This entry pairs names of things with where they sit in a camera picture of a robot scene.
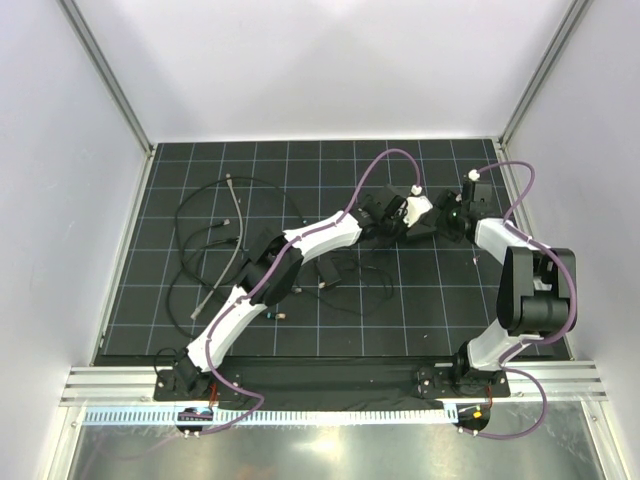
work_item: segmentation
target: floor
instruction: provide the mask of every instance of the floor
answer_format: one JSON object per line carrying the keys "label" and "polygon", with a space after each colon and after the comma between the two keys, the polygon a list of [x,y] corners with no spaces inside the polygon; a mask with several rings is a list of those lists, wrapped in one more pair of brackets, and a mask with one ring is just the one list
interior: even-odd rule
{"label": "floor", "polygon": [[[539,415],[538,403],[498,403],[491,410],[488,430],[521,431]],[[170,435],[177,440],[167,440]],[[161,442],[164,447],[154,448]],[[135,456],[132,461],[122,460],[131,456]],[[604,480],[605,476],[581,404],[551,402],[542,428],[510,442],[460,435],[451,425],[254,426],[197,441],[182,440],[175,427],[84,426],[69,478]]]}
{"label": "floor", "polygon": [[[371,160],[391,147],[419,160],[431,200],[443,189],[459,190],[470,169],[496,161],[490,140],[160,145],[96,364],[123,356],[129,364],[142,362],[161,348],[177,349],[189,343],[170,324],[165,298],[180,265],[173,216],[198,188],[226,174],[266,180],[282,186],[304,220],[313,223],[343,208]],[[491,172],[486,180],[494,185],[497,210],[504,212],[509,206],[504,180],[499,171]],[[389,182],[408,186],[413,176],[411,165],[392,155],[378,165],[365,191]],[[234,186],[247,216],[245,247],[264,227],[280,231],[301,226],[293,206],[273,188],[242,180]],[[238,232],[227,187],[206,189],[180,212],[182,238],[226,218],[231,221],[228,226],[196,236],[194,246]],[[207,250],[201,262],[203,276],[215,281],[232,250],[233,245]],[[469,243],[430,238],[386,250],[371,251],[369,245],[360,245],[331,256],[342,285],[321,291],[313,265],[306,265],[298,278],[305,291],[289,295],[272,309],[286,313],[286,319],[256,318],[229,354],[444,356],[478,336],[495,318],[501,267]],[[392,280],[392,296],[386,278]],[[189,316],[204,296],[206,291],[196,282],[178,279],[171,304],[190,333],[202,332],[220,306],[210,302],[193,322]],[[527,353],[567,358],[564,344],[530,348]]]}

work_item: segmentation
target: black cable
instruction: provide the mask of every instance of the black cable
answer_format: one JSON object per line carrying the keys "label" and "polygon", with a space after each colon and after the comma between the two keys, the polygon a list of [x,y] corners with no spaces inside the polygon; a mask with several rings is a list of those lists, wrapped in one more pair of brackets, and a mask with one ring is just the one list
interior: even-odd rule
{"label": "black cable", "polygon": [[[223,241],[214,241],[214,242],[210,242],[209,244],[205,245],[204,247],[200,247],[198,249],[196,249],[196,251],[190,255],[187,258],[187,254],[186,254],[186,250],[187,247],[189,246],[189,243],[191,242],[191,240],[196,237],[198,234],[202,233],[202,232],[207,232],[213,228],[218,228],[223,226],[225,223],[224,221],[218,221],[216,223],[213,223],[207,227],[204,228],[200,228],[198,230],[196,230],[195,232],[193,232],[191,235],[189,235],[189,237],[187,237],[187,239],[184,241],[184,243],[182,242],[182,237],[181,237],[181,233],[180,233],[180,212],[181,210],[185,207],[185,205],[187,205],[191,200],[193,200],[193,198],[195,198],[196,195],[204,192],[205,190],[207,190],[208,188],[212,188],[214,186],[218,186],[222,183],[226,183],[227,180],[248,180],[251,182],[258,182],[258,183],[262,183],[264,185],[267,185],[269,187],[272,187],[273,189],[275,189],[276,191],[278,191],[279,193],[281,193],[284,197],[285,200],[287,200],[290,204],[291,207],[293,208],[293,212],[295,213],[295,215],[297,216],[297,218],[300,220],[300,223],[302,225],[306,224],[306,221],[304,219],[304,217],[302,216],[302,213],[300,212],[300,209],[298,208],[298,206],[296,205],[296,203],[293,201],[293,199],[287,194],[287,192],[285,190],[283,190],[281,187],[268,182],[266,180],[261,180],[259,178],[255,178],[255,177],[248,177],[248,176],[230,176],[230,177],[226,177],[224,179],[220,179],[220,180],[216,180],[214,182],[210,182],[206,185],[203,185],[202,187],[198,188],[197,190],[195,190],[194,192],[190,193],[181,203],[180,205],[178,205],[178,208],[176,209],[176,212],[174,214],[174,228],[175,228],[175,240],[176,240],[176,245],[179,251],[179,258],[180,258],[180,264],[181,264],[181,268],[180,270],[178,270],[178,272],[176,273],[175,277],[173,278],[173,280],[169,283],[169,287],[167,289],[167,294],[165,296],[165,307],[166,307],[166,311],[167,311],[167,315],[169,317],[169,321],[171,322],[171,324],[176,328],[176,330],[178,331],[178,333],[180,333],[181,335],[183,335],[186,338],[189,339],[195,339],[197,338],[197,335],[191,334],[191,332],[188,332],[187,330],[185,330],[184,328],[182,328],[179,324],[179,322],[177,321],[175,315],[173,314],[173,311],[171,309],[171,295],[173,293],[173,290],[175,288],[176,283],[178,282],[178,279],[180,278],[180,275],[186,275],[188,278],[192,279],[193,281],[197,282],[198,284],[202,285],[205,288],[208,289],[212,289],[213,288],[213,283],[211,281],[208,281],[206,278],[204,278],[204,274],[200,273],[200,264],[204,258],[204,255],[206,254],[206,250],[210,247],[219,245],[221,243],[225,243],[228,242],[228,240],[223,240]],[[196,262],[196,266],[194,269],[192,269],[190,267],[190,262],[191,260],[193,260],[196,255],[198,255],[198,253],[202,252],[202,255],[200,256],[200,258],[198,259],[198,261]],[[222,285],[227,285],[228,282],[230,281],[230,279],[233,279],[239,272],[235,272],[233,274],[231,274],[228,279],[223,279],[223,281],[221,282]],[[220,303],[223,303],[225,301],[224,295],[222,295],[220,292],[214,292],[213,298],[217,301],[219,301]]]}
{"label": "black cable", "polygon": [[[178,320],[176,319],[175,315],[173,314],[173,311],[171,310],[171,294],[173,293],[173,289],[176,286],[176,283],[178,282],[178,279],[180,278],[180,275],[182,274],[186,274],[187,272],[191,272],[190,270],[188,270],[188,265],[189,262],[191,262],[191,260],[193,260],[196,255],[198,255],[200,252],[203,253],[202,256],[204,256],[204,253],[207,249],[217,246],[217,245],[222,245],[225,243],[232,243],[232,242],[237,242],[238,239],[237,238],[227,238],[224,240],[214,240],[213,242],[209,242],[208,244],[199,247],[198,249],[196,249],[193,253],[191,253],[191,255],[186,259],[186,261],[181,265],[181,268],[176,272],[176,275],[173,277],[173,280],[171,280],[171,282],[169,283],[169,287],[167,289],[167,294],[165,296],[165,306],[166,306],[166,310],[167,310],[167,315],[169,317],[169,321],[171,322],[171,324],[176,328],[176,330],[178,330],[178,333],[180,333],[181,335],[190,338],[190,339],[195,339],[198,338],[198,335],[192,334],[191,332],[187,332],[184,328],[182,328],[180,326],[180,324],[178,323]],[[213,288],[213,285],[210,285],[209,283],[203,283],[204,286]]]}
{"label": "black cable", "polygon": [[[287,194],[287,192],[282,189],[281,187],[265,181],[265,180],[261,180],[259,178],[256,177],[250,177],[250,176],[231,176],[231,177],[227,177],[224,179],[220,179],[220,180],[216,180],[214,182],[210,182],[206,185],[203,185],[202,187],[199,187],[197,190],[193,191],[192,193],[190,193],[178,206],[178,208],[176,209],[176,212],[174,214],[174,228],[175,228],[175,240],[176,240],[176,245],[179,251],[179,258],[180,258],[180,264],[181,264],[181,268],[180,270],[178,270],[178,272],[176,273],[175,277],[173,278],[173,280],[170,282],[168,290],[167,290],[167,295],[165,297],[165,307],[167,310],[167,315],[169,317],[169,321],[172,323],[172,325],[176,328],[176,330],[183,335],[186,338],[189,339],[195,339],[197,338],[197,335],[191,334],[191,332],[188,332],[187,330],[185,330],[184,328],[182,328],[175,315],[173,314],[173,311],[171,309],[171,294],[173,293],[173,290],[175,288],[175,285],[178,281],[178,279],[180,278],[181,275],[186,275],[188,278],[192,279],[193,281],[197,282],[198,284],[202,285],[203,287],[207,288],[207,289],[211,289],[213,288],[213,284],[212,282],[208,281],[206,278],[204,278],[204,273],[200,273],[201,271],[201,262],[204,259],[204,256],[206,255],[206,250],[209,248],[212,248],[216,245],[220,245],[222,243],[226,243],[229,242],[230,240],[236,240],[237,239],[226,239],[226,240],[216,240],[213,242],[208,243],[207,245],[203,246],[203,247],[199,247],[198,249],[196,249],[190,256],[187,255],[187,250],[188,250],[188,246],[190,244],[190,242],[193,240],[194,237],[196,237],[198,234],[202,233],[202,232],[208,232],[210,230],[212,230],[213,228],[218,228],[221,227],[222,225],[224,225],[223,221],[218,221],[214,224],[211,224],[207,227],[204,228],[200,228],[198,230],[196,230],[195,232],[191,233],[191,235],[189,235],[189,237],[187,237],[187,239],[182,242],[182,236],[181,236],[181,232],[180,232],[180,212],[182,211],[182,209],[185,207],[185,205],[187,205],[191,200],[193,200],[193,198],[195,198],[198,194],[204,192],[205,190],[212,188],[212,187],[216,187],[222,183],[226,183],[226,181],[228,179],[231,180],[248,180],[250,182],[257,182],[257,183],[261,183],[264,185],[267,185],[269,187],[272,187],[273,189],[275,189],[277,192],[279,192],[280,194],[282,194],[285,198],[286,201],[288,201],[293,209],[293,212],[295,213],[296,217],[300,220],[300,223],[304,226],[306,225],[306,221],[302,215],[302,213],[300,212],[300,209],[298,208],[298,206],[296,205],[295,201]],[[357,269],[360,270],[360,277],[362,277],[362,272],[364,270],[369,270],[372,272],[377,272],[379,274],[379,278],[380,278],[380,283],[382,284],[383,287],[383,291],[384,291],[384,297],[380,300],[380,302],[378,302],[375,307],[373,309],[371,309],[371,311],[368,312],[360,312],[360,311],[355,311],[355,310],[350,310],[348,308],[343,308],[343,307],[338,307],[337,305],[333,305],[329,300],[322,298],[320,295],[317,295],[315,292],[308,290],[308,289],[302,289],[303,292],[310,294],[316,298],[319,299],[320,302],[322,302],[323,304],[327,305],[328,307],[337,310],[337,311],[342,311],[345,313],[350,313],[350,314],[354,314],[354,315],[368,315],[371,312],[375,311],[376,309],[378,309],[380,307],[380,305],[382,303],[384,303],[385,301],[393,298],[394,296],[394,285],[393,285],[393,277],[386,271],[374,267],[374,266],[370,266],[370,265],[363,265],[361,262],[359,262],[355,257],[354,257],[354,252],[351,251],[350,249],[347,250],[351,255],[352,258],[350,259],[351,262],[353,263],[354,267],[352,268],[351,271],[355,271]],[[197,258],[197,262],[195,264],[195,268],[191,267],[191,262],[194,258]],[[230,275],[230,277],[228,279],[223,279],[223,281],[221,282],[222,285],[228,285],[228,282],[231,281],[234,277],[237,276],[239,272],[235,272],[232,275]],[[220,292],[216,291],[214,293],[213,298],[220,302],[220,303],[224,303],[224,301],[226,300],[225,296],[222,295]],[[268,312],[263,312],[261,315],[267,317]]]}

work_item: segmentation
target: white backdrop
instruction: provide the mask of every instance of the white backdrop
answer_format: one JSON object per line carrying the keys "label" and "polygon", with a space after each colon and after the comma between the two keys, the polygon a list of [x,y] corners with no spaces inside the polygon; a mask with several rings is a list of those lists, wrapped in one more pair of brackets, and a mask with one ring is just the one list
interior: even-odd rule
{"label": "white backdrop", "polygon": [[639,43],[640,3],[593,2],[509,146],[537,168],[528,204],[540,239],[576,253],[573,343],[596,361],[636,473]]}
{"label": "white backdrop", "polygon": [[89,364],[144,154],[56,2],[0,2],[0,71],[0,476],[27,480]]}
{"label": "white backdrop", "polygon": [[79,0],[153,141],[502,133],[570,0]]}

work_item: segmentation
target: purple cable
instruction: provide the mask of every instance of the purple cable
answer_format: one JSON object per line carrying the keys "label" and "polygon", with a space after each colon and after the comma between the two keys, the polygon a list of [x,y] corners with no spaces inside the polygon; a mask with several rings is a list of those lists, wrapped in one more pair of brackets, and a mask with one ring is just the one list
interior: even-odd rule
{"label": "purple cable", "polygon": [[284,257],[284,255],[287,253],[287,251],[293,245],[295,245],[297,242],[301,241],[303,238],[308,237],[309,235],[313,235],[315,233],[319,233],[319,232],[322,232],[324,230],[328,230],[329,228],[335,227],[338,223],[340,223],[348,215],[348,213],[351,211],[351,209],[355,205],[356,201],[358,200],[358,194],[360,193],[360,190],[362,189],[362,186],[364,185],[365,181],[367,180],[367,178],[371,174],[371,171],[373,170],[373,168],[376,166],[376,164],[378,162],[380,162],[380,160],[382,160],[384,157],[386,157],[390,153],[399,153],[401,155],[404,155],[405,157],[407,157],[411,161],[411,163],[413,164],[413,167],[415,168],[415,171],[416,171],[416,185],[420,186],[420,167],[418,166],[418,162],[416,162],[415,158],[413,158],[409,153],[405,152],[404,150],[400,150],[398,148],[390,148],[388,150],[385,150],[380,155],[378,155],[373,160],[373,162],[371,162],[371,164],[367,167],[367,169],[365,170],[364,174],[362,175],[362,178],[360,179],[360,182],[358,182],[358,185],[356,186],[356,189],[353,192],[353,195],[351,196],[351,200],[349,201],[349,204],[344,209],[344,212],[342,213],[342,215],[340,215],[338,217],[338,219],[333,223],[328,223],[326,225],[322,225],[322,226],[319,226],[319,227],[316,227],[316,228],[312,228],[312,229],[304,232],[302,235],[299,235],[299,236],[289,240],[284,245],[284,247],[282,247],[282,250],[280,250],[280,252],[276,256],[275,260],[271,264],[271,267],[269,267],[269,270],[267,270],[267,273],[264,274],[264,276],[262,277],[262,279],[260,279],[258,284],[247,295],[243,295],[242,297],[238,298],[238,300],[234,304],[230,305],[224,312],[222,312],[222,314],[213,323],[213,325],[211,325],[211,328],[209,329],[209,331],[207,333],[207,340],[205,342],[205,347],[204,347],[205,348],[205,356],[207,358],[207,366],[211,370],[211,373],[213,373],[213,375],[218,379],[218,381],[220,383],[224,384],[225,386],[227,386],[231,390],[234,390],[235,392],[238,392],[238,393],[240,393],[242,395],[247,395],[249,397],[257,398],[258,399],[258,403],[256,405],[254,405],[253,407],[251,407],[249,410],[247,410],[242,415],[240,415],[240,416],[234,418],[233,420],[231,420],[230,422],[227,422],[224,425],[219,425],[217,427],[214,427],[214,428],[211,428],[209,430],[203,431],[202,435],[210,435],[212,433],[216,433],[216,432],[220,432],[222,430],[226,430],[226,429],[232,427],[233,425],[235,425],[236,423],[238,423],[238,422],[244,420],[245,418],[249,417],[250,415],[252,415],[255,411],[257,411],[264,404],[264,396],[263,395],[261,395],[259,393],[256,393],[256,392],[251,392],[249,390],[245,390],[244,388],[241,388],[241,387],[235,386],[233,383],[229,382],[226,378],[224,378],[222,375],[220,375],[220,373],[215,369],[215,367],[213,366],[213,362],[211,361],[211,351],[209,349],[209,344],[211,343],[211,336],[213,335],[214,330],[220,324],[220,322],[227,315],[229,315],[229,313],[236,307],[236,305],[239,305],[240,303],[242,303],[244,301],[251,300],[251,298],[253,298],[253,296],[262,289],[262,287],[264,287],[264,285],[269,281],[269,278],[271,278],[271,275],[273,274],[275,269],[278,268],[278,265],[280,265],[280,262],[282,261],[282,258]]}
{"label": "purple cable", "polygon": [[353,196],[351,197],[351,200],[349,201],[349,204],[344,209],[344,212],[342,213],[342,215],[340,215],[340,217],[338,218],[336,223],[340,223],[342,221],[342,219],[344,217],[346,217],[347,214],[351,211],[351,209],[355,205],[356,201],[358,200],[358,194],[360,193],[360,190],[362,189],[362,186],[364,185],[364,182],[367,180],[367,177],[369,177],[369,175],[371,174],[371,171],[373,170],[373,168],[376,166],[376,164],[380,160],[382,160],[384,157],[386,157],[390,153],[399,153],[400,155],[404,155],[405,157],[407,157],[407,159],[413,164],[413,168],[416,171],[416,183],[415,184],[417,186],[420,186],[420,166],[418,165],[418,162],[416,162],[416,159],[413,158],[409,153],[405,152],[404,150],[400,150],[399,148],[390,148],[388,150],[385,150],[380,155],[378,155],[375,158],[375,160],[373,162],[371,162],[371,164],[369,164],[367,169],[364,171],[364,173],[362,174],[362,178],[358,182],[358,185],[356,186],[356,189],[353,192]]}
{"label": "purple cable", "polygon": [[540,381],[530,373],[524,372],[522,370],[518,370],[516,368],[502,367],[502,369],[505,372],[511,372],[511,373],[515,373],[515,374],[527,377],[529,380],[531,380],[535,384],[536,387],[538,387],[538,390],[540,391],[540,395],[542,396],[542,413],[540,414],[540,417],[538,418],[538,420],[536,420],[536,423],[534,423],[529,428],[519,433],[512,433],[508,435],[500,435],[497,433],[483,433],[483,432],[474,433],[473,430],[470,430],[468,428],[462,428],[462,431],[464,431],[465,433],[468,433],[470,435],[477,435],[478,437],[482,437],[482,438],[488,438],[490,440],[516,440],[518,438],[525,437],[530,433],[535,432],[538,428],[540,428],[540,425],[544,423],[545,418],[547,418],[547,412],[548,412],[547,394],[544,392],[544,388],[542,388]]}
{"label": "purple cable", "polygon": [[520,165],[521,167],[526,167],[529,169],[530,176],[529,176],[529,183],[527,183],[527,186],[525,187],[525,189],[518,196],[518,198],[516,198],[515,202],[513,202],[513,205],[511,205],[509,210],[507,210],[507,212],[504,214],[505,220],[509,219],[509,217],[515,211],[515,209],[522,203],[522,200],[524,200],[524,197],[527,196],[527,194],[531,190],[531,187],[533,187],[533,182],[536,180],[536,170],[533,168],[533,165],[531,165],[530,163],[521,162],[518,160],[513,160],[513,161],[503,162],[503,163],[492,163],[491,165],[487,165],[486,167],[482,167],[477,170],[478,174],[482,174],[483,172],[486,172],[493,168],[500,168],[507,165]]}
{"label": "purple cable", "polygon": [[[522,193],[518,196],[518,198],[513,202],[513,205],[511,205],[511,208],[509,208],[504,214],[503,220],[504,220],[505,228],[509,230],[511,233],[513,233],[514,235],[516,235],[521,240],[524,240],[528,244],[534,246],[535,248],[543,252],[545,255],[547,255],[551,259],[551,261],[553,261],[553,263],[556,264],[556,266],[558,267],[558,270],[560,271],[560,273],[562,273],[562,276],[564,277],[565,281],[567,282],[567,285],[569,286],[569,314],[567,315],[567,321],[564,323],[562,328],[548,338],[544,338],[542,340],[524,340],[522,343],[523,345],[524,344],[549,345],[551,343],[554,343],[560,340],[571,329],[571,326],[575,321],[576,312],[577,312],[577,297],[578,297],[576,293],[576,285],[575,285],[575,282],[573,281],[573,278],[571,278],[571,274],[569,273],[569,269],[567,268],[567,266],[562,262],[562,260],[560,260],[560,258],[558,258],[558,256],[555,253],[551,251],[550,248],[534,240],[533,238],[531,238],[531,236],[525,234],[524,232],[521,232],[518,228],[516,228],[512,224],[507,223],[509,220],[509,217],[511,216],[515,208],[522,203],[522,200],[524,200],[524,197],[527,196],[527,194],[531,190],[531,187],[533,186],[533,182],[536,178],[536,172],[535,172],[535,169],[533,168],[533,165],[527,162],[522,162],[522,161],[509,161],[509,162],[494,163],[491,165],[487,165],[486,167],[479,168],[477,172],[478,174],[482,174],[483,172],[491,170],[492,168],[501,168],[507,165],[520,165],[520,166],[526,167],[529,169],[531,176],[529,178],[529,183],[527,183],[526,188],[522,191]],[[513,347],[508,349],[505,353],[503,353],[500,356],[500,358],[498,359],[498,362],[500,363],[500,365],[502,366],[502,369],[505,372],[511,372],[511,373],[525,376],[535,384],[535,386],[540,391],[540,395],[542,396],[542,412],[540,414],[540,418],[538,418],[536,423],[534,423],[531,427],[529,427],[528,429],[520,433],[499,435],[494,433],[478,432],[477,436],[479,437],[489,438],[492,440],[515,440],[517,438],[524,437],[536,431],[540,427],[540,425],[542,425],[542,423],[544,422],[547,416],[548,401],[547,401],[547,395],[544,391],[544,388],[542,387],[542,384],[533,375],[527,372],[504,366],[504,363],[507,361],[507,359],[511,357],[514,353],[516,353],[520,349],[520,346],[521,346],[520,343],[517,343]],[[472,435],[474,434],[474,432],[472,430],[469,430],[468,428],[463,428],[462,430],[466,433],[469,433]]]}

